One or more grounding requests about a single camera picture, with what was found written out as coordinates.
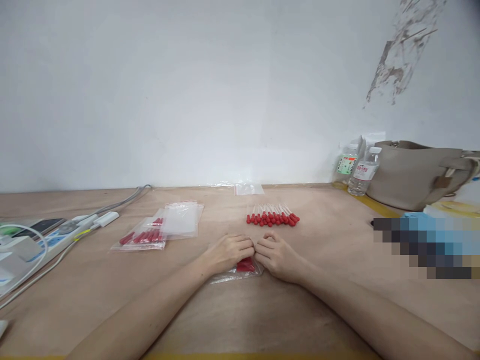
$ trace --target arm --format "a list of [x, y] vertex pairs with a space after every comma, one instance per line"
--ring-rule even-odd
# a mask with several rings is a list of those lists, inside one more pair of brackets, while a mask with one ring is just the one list
[[272, 275], [312, 292], [386, 360], [478, 360], [461, 343], [403, 307], [309, 263], [274, 231], [265, 234], [255, 251], [255, 259]]
[[139, 359], [209, 277], [230, 270], [253, 254], [253, 242], [248, 236], [225, 235], [196, 260], [105, 320], [67, 359]]

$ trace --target peeling paint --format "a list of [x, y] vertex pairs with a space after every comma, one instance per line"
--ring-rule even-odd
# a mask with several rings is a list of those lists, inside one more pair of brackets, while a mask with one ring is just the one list
[[375, 76], [366, 96], [369, 103], [375, 96], [387, 96], [395, 104], [396, 96], [407, 88], [415, 65], [437, 31], [437, 19], [447, 0], [401, 0], [395, 18], [395, 34], [386, 42]]

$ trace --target wooden table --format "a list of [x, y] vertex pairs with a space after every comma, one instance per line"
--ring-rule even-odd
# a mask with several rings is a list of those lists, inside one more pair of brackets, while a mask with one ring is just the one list
[[[132, 192], [3, 194], [0, 217], [71, 218]], [[142, 218], [152, 216], [165, 203], [180, 200], [205, 205], [198, 238], [170, 241], [163, 251], [109, 253], [112, 244]], [[391, 244], [374, 242], [369, 223], [379, 216], [369, 207], [329, 185], [284, 185], [252, 196], [234, 196], [228, 187], [146, 190], [134, 203], [120, 208], [119, 219], [82, 239], [57, 268], [0, 311], [0, 319], [10, 321], [0, 342], [0, 359], [64, 356], [133, 296], [197, 257], [225, 233], [259, 239], [266, 229], [245, 222], [247, 206], [255, 203], [287, 203], [301, 217], [296, 227], [276, 230], [302, 256], [398, 303], [467, 347], [480, 349], [478, 280], [426, 279], [425, 269], [409, 267], [407, 256], [392, 255]], [[268, 272], [204, 285], [150, 353], [152, 358], [187, 354], [182, 358], [189, 359], [205, 353], [376, 358], [320, 300]]]

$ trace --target handbag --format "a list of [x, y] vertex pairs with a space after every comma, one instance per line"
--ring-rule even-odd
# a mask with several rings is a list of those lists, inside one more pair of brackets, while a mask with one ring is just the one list
[[408, 211], [454, 193], [480, 172], [480, 151], [434, 148], [411, 141], [381, 141], [380, 166], [366, 194]]

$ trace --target bottle label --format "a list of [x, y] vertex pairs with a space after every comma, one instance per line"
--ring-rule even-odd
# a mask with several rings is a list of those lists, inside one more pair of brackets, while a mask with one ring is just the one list
[[359, 163], [353, 173], [353, 177], [357, 180], [370, 181], [377, 172], [378, 167], [378, 165]]
[[357, 158], [354, 156], [342, 156], [340, 158], [340, 161], [338, 162], [338, 167], [336, 168], [336, 170], [340, 174], [350, 175], [352, 173], [352, 170], [354, 169], [354, 164], [356, 160]]

